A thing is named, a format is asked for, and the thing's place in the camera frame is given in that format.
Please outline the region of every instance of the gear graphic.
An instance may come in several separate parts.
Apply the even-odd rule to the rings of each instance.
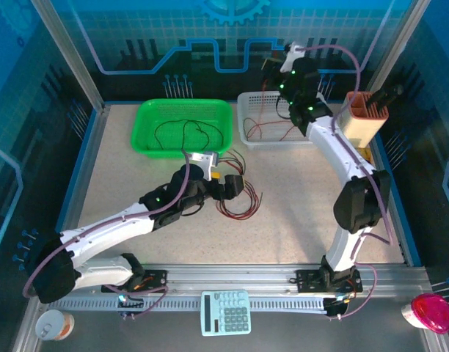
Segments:
[[[34,21],[34,10],[30,0],[0,0],[0,13],[11,29],[23,35]]]
[[[255,15],[263,12],[263,7],[270,5],[269,0],[200,0],[197,5],[210,20],[218,20],[220,25],[228,22],[230,26],[245,20],[254,20]]]

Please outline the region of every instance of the green plastic basket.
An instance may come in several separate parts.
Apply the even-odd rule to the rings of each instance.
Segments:
[[[131,134],[132,148],[150,158],[182,158],[182,148],[221,155],[232,140],[233,111],[216,99],[149,100],[138,108]]]

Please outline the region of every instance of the pink lid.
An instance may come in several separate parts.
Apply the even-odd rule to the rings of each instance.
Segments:
[[[440,295],[424,293],[411,303],[412,311],[418,320],[438,334],[449,331],[449,305]]]

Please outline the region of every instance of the white plastic basket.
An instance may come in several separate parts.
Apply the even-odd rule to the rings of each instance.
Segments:
[[[278,92],[264,92],[262,99],[262,92],[246,92],[238,96],[238,124],[239,135],[241,141],[251,150],[276,150],[276,149],[294,149],[302,147],[313,147],[314,144],[302,135],[300,130],[294,127],[285,137],[280,139],[293,127],[290,120],[282,123],[275,123],[264,125],[262,129],[262,138],[260,138],[260,131],[255,128],[255,132],[246,137],[246,134],[254,126],[254,122],[247,120],[253,119],[257,123],[286,121],[277,115],[277,99],[280,96]],[[278,103],[278,113],[284,117],[289,117],[288,103],[280,99]]]

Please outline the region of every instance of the calculator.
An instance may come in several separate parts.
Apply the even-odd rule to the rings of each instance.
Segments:
[[[200,308],[203,336],[242,335],[251,332],[247,291],[204,291]]]

